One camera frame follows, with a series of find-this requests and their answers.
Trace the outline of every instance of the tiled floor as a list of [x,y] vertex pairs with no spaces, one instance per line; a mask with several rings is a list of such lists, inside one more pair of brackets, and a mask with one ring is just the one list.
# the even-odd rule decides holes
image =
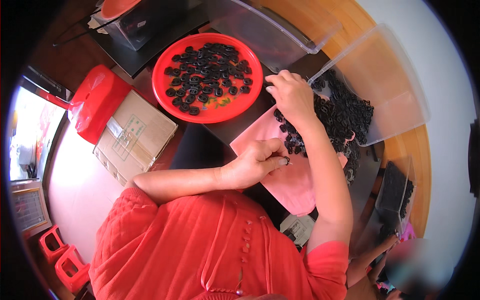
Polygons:
[[[120,68],[113,71],[156,104],[150,74],[144,70],[132,80]],[[68,122],[53,158],[48,187],[50,218],[58,224],[65,243],[74,244],[83,260],[92,260],[95,235],[123,186],[93,155],[94,145],[80,137]]]

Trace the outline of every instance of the clear plastic container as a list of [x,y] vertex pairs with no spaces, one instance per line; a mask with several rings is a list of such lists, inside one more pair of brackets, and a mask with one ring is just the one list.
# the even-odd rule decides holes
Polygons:
[[[430,119],[427,100],[407,54],[393,33],[379,24],[354,44],[329,61],[309,81],[330,68],[337,78],[358,98],[369,100],[375,107],[367,143],[420,126]],[[317,94],[330,96],[328,89]]]
[[[380,191],[378,192],[378,197],[375,202],[375,209],[380,215],[380,220],[389,227],[396,228],[400,234],[405,231],[407,223],[410,219],[410,213],[413,207],[413,200],[415,199],[415,191],[417,189],[417,180],[415,178],[415,170],[413,168],[413,161],[411,156],[406,156],[394,160],[390,160],[393,164],[405,175],[405,182],[403,184],[403,192],[398,193],[395,197],[390,197],[389,199],[384,199],[384,189],[385,189],[385,176],[380,186]],[[412,181],[413,192],[410,196],[410,202],[406,206],[405,217],[401,217],[401,207],[404,201],[405,192],[407,189],[408,180]]]
[[[187,0],[156,1],[142,0],[119,19],[104,29],[117,42],[137,51],[155,33],[187,10]],[[101,12],[92,16],[100,25],[109,20],[103,19]]]
[[250,47],[278,73],[305,54],[315,54],[342,24],[321,5],[293,0],[208,0],[213,29]]

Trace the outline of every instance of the red round tray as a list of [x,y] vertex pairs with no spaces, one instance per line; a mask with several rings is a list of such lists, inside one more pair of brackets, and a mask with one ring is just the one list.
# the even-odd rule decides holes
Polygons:
[[[238,93],[232,96],[228,93],[228,89],[223,87],[223,96],[221,97],[216,97],[214,94],[210,94],[207,103],[202,103],[198,100],[195,100],[195,102],[190,104],[190,106],[199,107],[200,114],[192,116],[188,112],[184,113],[180,111],[178,107],[172,104],[174,97],[168,97],[165,94],[165,91],[170,87],[179,89],[180,86],[171,86],[170,84],[173,77],[165,75],[163,72],[166,67],[179,67],[181,62],[172,61],[172,57],[175,54],[182,54],[187,46],[192,46],[195,50],[198,50],[199,48],[203,47],[205,43],[221,43],[235,46],[236,50],[239,52],[239,60],[247,60],[249,62],[249,67],[252,69],[252,73],[245,74],[245,77],[251,78],[253,83],[250,85],[250,93],[242,94],[240,93],[240,87],[243,85],[243,81],[230,76],[233,85],[238,88]],[[222,86],[222,80],[223,79],[218,80],[220,86]],[[179,119],[203,124],[222,122],[243,113],[257,99],[262,89],[262,84],[262,66],[252,50],[235,38],[217,33],[201,33],[187,36],[179,40],[165,50],[165,52],[163,52],[155,64],[152,75],[152,85],[155,97],[166,111]]]

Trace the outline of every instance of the black pants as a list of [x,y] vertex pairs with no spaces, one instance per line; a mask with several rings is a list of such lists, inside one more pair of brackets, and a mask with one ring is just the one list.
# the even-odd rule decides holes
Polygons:
[[[170,169],[221,167],[224,165],[225,147],[202,125],[189,124],[173,157]],[[275,227],[280,230],[280,223],[285,218],[287,210],[261,183],[245,189],[243,194],[260,204]]]

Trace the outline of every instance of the person's left hand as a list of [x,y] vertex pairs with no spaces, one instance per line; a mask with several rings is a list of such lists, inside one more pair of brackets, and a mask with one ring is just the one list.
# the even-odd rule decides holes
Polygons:
[[220,168],[226,189],[244,189],[260,182],[268,173],[285,166],[287,148],[279,138],[251,142],[235,160]]

